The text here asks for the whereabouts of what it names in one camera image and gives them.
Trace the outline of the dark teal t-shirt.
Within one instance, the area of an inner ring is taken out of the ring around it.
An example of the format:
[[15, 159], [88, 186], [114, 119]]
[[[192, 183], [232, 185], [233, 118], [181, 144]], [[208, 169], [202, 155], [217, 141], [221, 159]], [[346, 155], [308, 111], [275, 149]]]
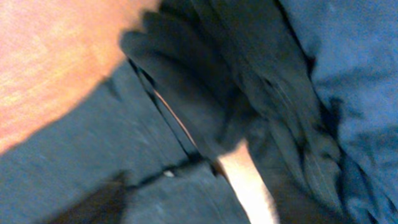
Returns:
[[1, 156], [2, 223], [247, 223], [233, 189], [129, 62]]

